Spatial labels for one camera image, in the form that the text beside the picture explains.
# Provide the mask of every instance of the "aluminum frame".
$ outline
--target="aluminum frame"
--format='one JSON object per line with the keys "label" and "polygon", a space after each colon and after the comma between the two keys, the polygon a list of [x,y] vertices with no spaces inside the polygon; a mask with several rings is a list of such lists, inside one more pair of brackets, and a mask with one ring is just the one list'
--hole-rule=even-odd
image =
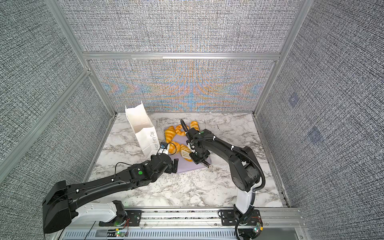
{"label": "aluminum frame", "polygon": [[271,149],[269,148],[268,142],[265,139],[264,132],[263,132],[262,128],[260,127],[260,123],[259,123],[257,117],[253,116],[253,122],[254,122],[256,130],[259,134],[259,138],[263,144],[265,157],[269,163],[269,167],[271,169],[273,179],[275,180],[275,184],[277,187],[277,191],[280,195],[281,202],[283,203],[283,206],[289,207],[289,206],[291,206],[291,201],[289,200],[289,198],[287,196],[283,180],[281,179],[281,175],[279,173],[279,170],[277,169],[276,162],[273,158]]}
{"label": "aluminum frame", "polygon": [[218,111],[186,111],[186,112],[183,112],[183,111],[158,111],[158,112],[150,112],[150,111],[147,111],[147,113],[249,113],[249,114],[252,114],[251,111],[239,111],[239,112],[234,112],[234,111],[222,111],[222,112],[218,112]]}
{"label": "aluminum frame", "polygon": [[10,153],[0,162],[0,183],[8,176],[16,164],[21,160],[28,149],[33,145],[44,129],[55,118],[62,106],[73,95],[76,89],[82,84],[84,79],[90,74],[88,69],[84,69],[72,81],[72,83],[61,93],[56,101],[40,117],[40,119],[31,127],[28,133],[21,139]]}
{"label": "aluminum frame", "polygon": [[224,59],[224,60],[279,60],[280,53],[128,53],[128,52],[83,52],[85,59]]}
{"label": "aluminum frame", "polygon": [[97,148],[96,154],[94,155],[94,157],[92,159],[92,162],[91,162],[91,164],[88,167],[88,170],[87,170],[87,173],[86,173],[86,175],[85,175],[85,177],[83,179],[83,182],[87,182],[89,180],[89,177],[91,176],[93,168],[94,168],[94,166],[95,166],[95,164],[97,162],[97,159],[100,156],[100,153],[101,153],[101,151],[102,151],[102,149],[104,147],[105,142],[107,141],[107,138],[109,136],[109,133],[112,130],[112,127],[113,127],[113,124],[115,123],[116,118],[117,118],[117,114],[115,116],[111,117],[111,119],[109,120],[108,128],[105,131],[104,136],[103,136],[103,138],[102,138],[102,140],[101,140],[101,142],[99,144],[99,147]]}
{"label": "aluminum frame", "polygon": [[60,7],[60,4],[57,0],[45,0],[45,3],[51,10],[51,13],[55,17],[58,25],[60,26],[61,30],[63,31],[64,35],[66,36],[67,40],[69,41],[74,53],[76,54],[77,58],[81,62],[81,65],[83,68],[87,68],[91,71],[91,82],[96,89],[96,92],[98,93],[99,97],[103,101],[105,107],[108,109],[109,114],[111,116],[114,116],[116,114],[116,110],[107,94],[105,89],[103,88],[99,78],[97,78],[96,73],[94,72],[92,66],[89,65],[89,63],[86,61],[86,59],[83,56],[83,48],[81,47],[75,33],[73,32],[67,18],[64,15],[64,12],[62,8]]}
{"label": "aluminum frame", "polygon": [[[142,210],[140,225],[130,228],[234,228],[235,226],[223,226],[221,224],[218,211],[220,209],[233,210],[231,207],[133,207],[125,208],[125,210]],[[306,229],[306,224],[301,216],[298,208],[282,208],[282,207],[262,207],[257,208],[263,219],[264,228],[298,228]],[[68,229],[82,229],[91,227],[93,222],[83,222],[72,224]],[[95,225],[93,229],[104,229],[107,227],[99,227]],[[239,228],[249,228],[249,226],[239,226]]]}
{"label": "aluminum frame", "polygon": [[255,110],[254,110],[254,115],[257,116],[264,103],[265,103],[265,100],[269,94],[269,92],[271,91],[271,88],[281,70],[281,67],[283,66],[284,64],[284,61],[285,59],[287,58],[287,55],[293,45],[293,42],[295,41],[296,39],[296,36],[304,22],[304,19],[305,17],[307,16],[307,13],[312,5],[314,0],[303,0],[301,5],[300,5],[300,8],[298,9],[297,13],[296,13],[296,16],[295,16],[295,20],[293,21],[292,23],[292,26],[290,28],[290,30],[288,31],[288,35],[285,39],[285,42],[283,44],[283,47],[281,49],[281,57],[280,59],[277,61],[277,63],[275,64],[275,66],[273,67],[272,71],[271,71],[271,74],[268,78],[268,80],[266,81],[265,85],[264,85],[264,88],[262,90],[262,92],[260,93],[260,96],[259,98],[257,99],[257,102],[256,102],[256,106],[255,106]]}
{"label": "aluminum frame", "polygon": [[307,227],[305,228],[296,227],[295,231],[299,240],[312,240]]}

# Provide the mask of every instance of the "textured wall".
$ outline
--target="textured wall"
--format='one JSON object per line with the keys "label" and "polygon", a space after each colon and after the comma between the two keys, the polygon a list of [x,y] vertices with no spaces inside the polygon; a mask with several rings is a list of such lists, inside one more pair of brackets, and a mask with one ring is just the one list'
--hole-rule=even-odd
{"label": "textured wall", "polygon": [[[43,238],[43,198],[58,181],[83,181],[109,120],[103,102],[85,79],[0,184],[1,239]],[[16,225],[23,226],[23,236]]]}
{"label": "textured wall", "polygon": [[300,0],[59,0],[85,51],[280,52]]}
{"label": "textured wall", "polygon": [[273,61],[91,60],[115,108],[253,111]]}
{"label": "textured wall", "polygon": [[315,0],[258,116],[313,239],[384,239],[384,5]]}
{"label": "textured wall", "polygon": [[2,161],[83,68],[44,0],[0,9]]}

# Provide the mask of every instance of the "red wire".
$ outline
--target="red wire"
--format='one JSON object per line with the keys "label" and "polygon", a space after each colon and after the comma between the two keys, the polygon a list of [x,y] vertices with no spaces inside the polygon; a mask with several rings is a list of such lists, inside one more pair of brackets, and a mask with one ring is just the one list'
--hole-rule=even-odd
{"label": "red wire", "polygon": [[126,224],[127,224],[127,232],[125,233],[125,236],[127,236],[127,234],[128,234],[128,226],[129,226],[129,220],[130,220],[130,218],[129,218],[129,219],[127,219],[127,222],[126,222]]}

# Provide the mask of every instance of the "white spatula head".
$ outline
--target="white spatula head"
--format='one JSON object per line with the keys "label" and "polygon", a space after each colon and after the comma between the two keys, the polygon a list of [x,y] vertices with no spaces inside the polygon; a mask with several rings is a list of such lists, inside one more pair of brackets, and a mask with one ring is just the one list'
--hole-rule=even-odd
{"label": "white spatula head", "polygon": [[192,159],[190,156],[189,156],[189,152],[185,151],[185,150],[180,150],[180,154],[183,158],[185,159]]}

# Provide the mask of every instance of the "cable clip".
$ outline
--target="cable clip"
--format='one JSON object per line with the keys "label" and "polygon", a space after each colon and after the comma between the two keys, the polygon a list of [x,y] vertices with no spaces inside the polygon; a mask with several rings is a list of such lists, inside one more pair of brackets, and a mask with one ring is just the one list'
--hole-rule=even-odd
{"label": "cable clip", "polygon": [[192,148],[191,148],[191,145],[189,145],[189,143],[188,143],[188,148],[189,148],[192,152],[195,152],[195,151],[196,151],[195,149],[192,149]]}

